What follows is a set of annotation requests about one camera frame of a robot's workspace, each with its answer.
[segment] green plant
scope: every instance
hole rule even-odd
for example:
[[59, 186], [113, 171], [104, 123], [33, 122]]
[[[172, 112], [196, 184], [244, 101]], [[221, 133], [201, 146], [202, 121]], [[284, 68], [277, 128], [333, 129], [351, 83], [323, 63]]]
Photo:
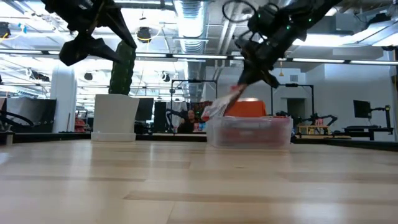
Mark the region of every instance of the green plant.
[[122, 63], [113, 62], [108, 92], [109, 94], [123, 94], [128, 96], [134, 71], [136, 50], [122, 40], [116, 49], [116, 53], [122, 60]]

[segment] plastic container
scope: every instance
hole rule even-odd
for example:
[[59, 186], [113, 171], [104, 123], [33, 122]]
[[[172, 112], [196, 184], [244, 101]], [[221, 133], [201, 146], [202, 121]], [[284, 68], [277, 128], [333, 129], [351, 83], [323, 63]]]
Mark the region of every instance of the plastic container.
[[214, 147], [277, 149], [290, 143], [293, 121], [290, 118], [219, 117], [207, 123], [207, 141]]

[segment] computer monitor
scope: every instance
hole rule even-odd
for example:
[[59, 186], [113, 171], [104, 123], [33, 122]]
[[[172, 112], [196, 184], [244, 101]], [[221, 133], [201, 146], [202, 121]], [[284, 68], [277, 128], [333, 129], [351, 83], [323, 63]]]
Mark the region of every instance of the computer monitor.
[[356, 118], [372, 118], [371, 104], [368, 101], [354, 100], [354, 114]]
[[153, 98], [140, 98], [136, 113], [136, 121], [150, 121], [152, 119]]

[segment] ventilation pipe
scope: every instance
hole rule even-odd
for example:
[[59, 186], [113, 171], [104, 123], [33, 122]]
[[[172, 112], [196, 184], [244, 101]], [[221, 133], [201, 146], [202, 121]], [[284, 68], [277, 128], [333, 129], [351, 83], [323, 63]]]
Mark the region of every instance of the ventilation pipe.
[[[174, 1], [175, 10], [178, 15], [178, 35], [180, 37], [203, 38], [205, 34], [205, 12], [204, 1], [179, 0]], [[185, 54], [203, 54], [205, 43], [199, 40], [181, 40], [181, 49]], [[205, 79], [205, 63], [185, 62], [184, 72], [186, 79]], [[189, 94], [192, 101], [198, 101], [201, 97], [199, 89], [202, 85], [190, 85]]]

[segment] doorway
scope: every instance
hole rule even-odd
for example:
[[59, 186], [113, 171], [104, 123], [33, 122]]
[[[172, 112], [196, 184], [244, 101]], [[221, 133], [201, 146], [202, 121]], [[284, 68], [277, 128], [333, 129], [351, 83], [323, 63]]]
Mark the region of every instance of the doorway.
[[305, 99], [288, 98], [287, 112], [294, 117], [305, 118]]

